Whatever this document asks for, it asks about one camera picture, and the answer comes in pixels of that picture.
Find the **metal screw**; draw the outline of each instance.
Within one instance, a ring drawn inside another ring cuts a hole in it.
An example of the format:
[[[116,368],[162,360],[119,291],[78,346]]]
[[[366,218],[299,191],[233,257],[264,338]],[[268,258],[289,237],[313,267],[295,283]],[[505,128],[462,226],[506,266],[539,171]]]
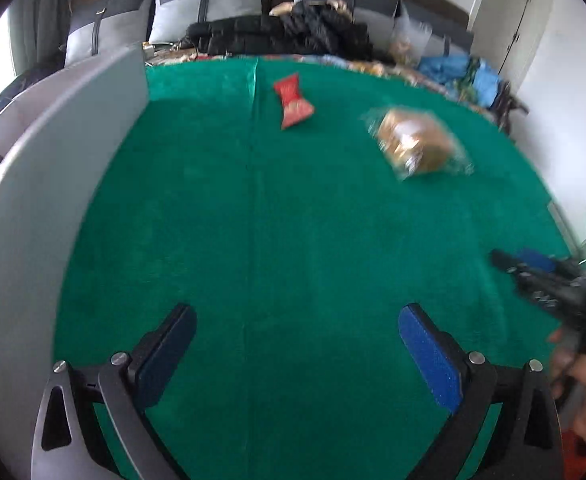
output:
[[[468,360],[474,365],[483,365],[486,361],[486,357],[480,352],[471,352],[468,354]]]
[[[126,352],[117,352],[116,354],[113,354],[110,358],[110,363],[113,366],[122,365],[126,361],[128,361],[128,354]]]
[[[53,365],[53,372],[56,374],[60,374],[63,371],[66,371],[66,361],[58,361]]]
[[[533,372],[541,372],[542,370],[544,370],[544,367],[542,366],[541,362],[537,359],[531,359],[528,362],[528,366]]]

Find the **curtain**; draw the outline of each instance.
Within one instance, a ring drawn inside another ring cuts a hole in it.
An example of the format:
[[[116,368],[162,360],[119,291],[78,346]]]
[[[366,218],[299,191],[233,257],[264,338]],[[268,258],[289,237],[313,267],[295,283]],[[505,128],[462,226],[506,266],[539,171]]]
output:
[[[70,19],[69,0],[13,0],[9,33],[15,73],[55,54],[66,42]]]

